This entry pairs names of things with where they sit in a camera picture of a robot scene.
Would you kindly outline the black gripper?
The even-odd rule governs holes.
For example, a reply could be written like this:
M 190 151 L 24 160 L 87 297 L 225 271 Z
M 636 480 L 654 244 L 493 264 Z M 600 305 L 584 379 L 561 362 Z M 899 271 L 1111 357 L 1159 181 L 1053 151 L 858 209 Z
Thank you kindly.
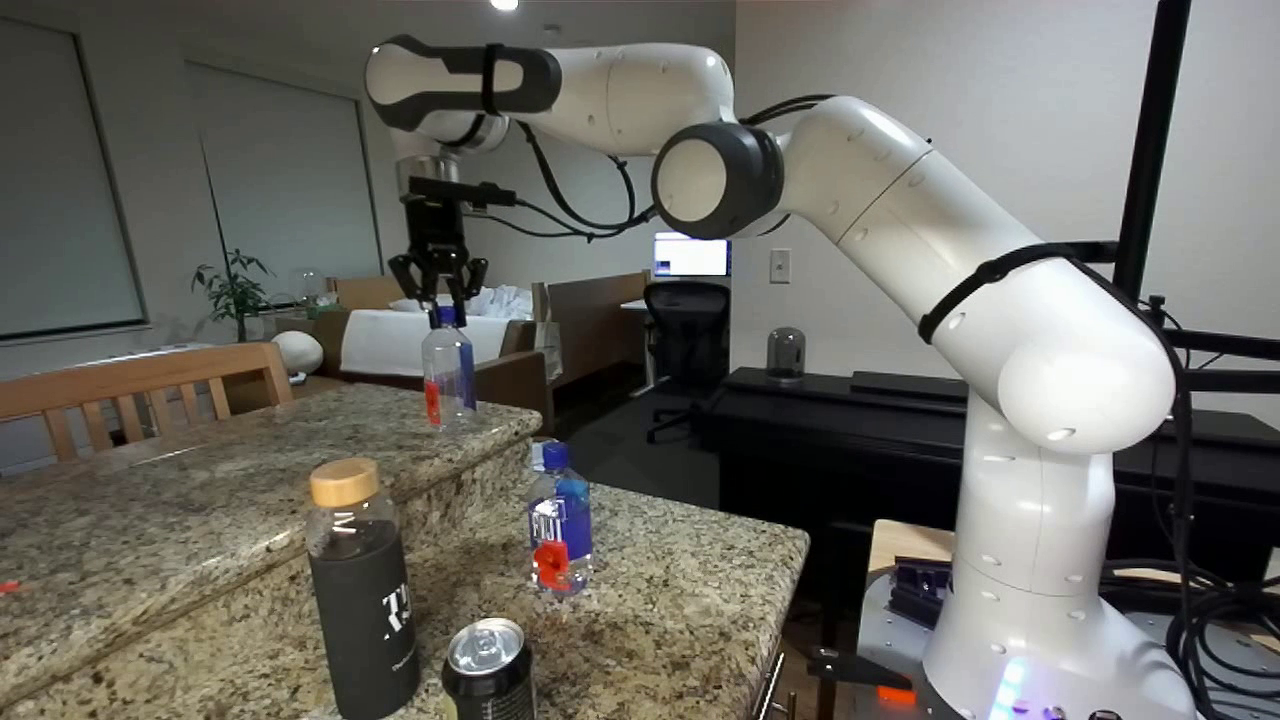
M 478 297 L 486 261 L 469 252 L 458 206 L 402 200 L 402 218 L 408 250 L 387 261 L 400 294 L 427 311 L 433 294 L 446 287 L 454 305 L 469 307 Z

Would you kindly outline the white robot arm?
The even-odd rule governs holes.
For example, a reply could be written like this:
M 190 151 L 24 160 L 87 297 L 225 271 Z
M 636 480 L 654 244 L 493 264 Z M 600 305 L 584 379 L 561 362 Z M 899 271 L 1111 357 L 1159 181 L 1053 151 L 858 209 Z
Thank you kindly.
M 968 384 L 922 703 L 955 720 L 1199 720 L 1176 659 L 1098 595 L 1111 458 L 1172 414 L 1172 354 L 932 141 L 854 97 L 822 97 L 773 138 L 734 116 L 732 68 L 695 45 L 391 37 L 372 47 L 364 93 L 402 183 L 523 122 L 642 155 L 654 218 L 684 236 L 727 242 L 781 218 L 822 232 Z

